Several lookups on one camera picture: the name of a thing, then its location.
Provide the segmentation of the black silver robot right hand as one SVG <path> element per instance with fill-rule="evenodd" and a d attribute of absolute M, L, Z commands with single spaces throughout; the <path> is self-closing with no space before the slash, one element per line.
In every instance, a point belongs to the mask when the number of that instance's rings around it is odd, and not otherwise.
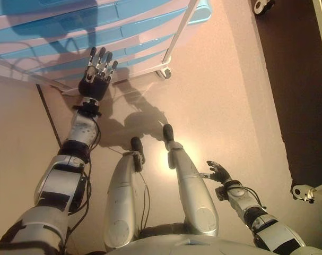
<path fill-rule="evenodd" d="M 199 173 L 199 176 L 201 178 L 210 179 L 212 181 L 220 182 L 222 184 L 225 184 L 226 182 L 232 180 L 228 171 L 219 163 L 211 160 L 208 160 L 206 163 L 210 167 L 212 173 Z"/>

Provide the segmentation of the black silver robot left hand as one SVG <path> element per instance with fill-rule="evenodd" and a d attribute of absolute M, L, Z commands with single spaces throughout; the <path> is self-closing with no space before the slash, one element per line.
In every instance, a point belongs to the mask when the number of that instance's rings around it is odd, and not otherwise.
<path fill-rule="evenodd" d="M 92 47 L 88 65 L 78 85 L 78 92 L 83 97 L 101 101 L 112 82 L 118 61 L 113 61 L 112 65 L 109 66 L 113 53 L 107 52 L 105 47 L 100 48 L 98 55 L 96 55 L 96 52 L 97 49 Z"/>

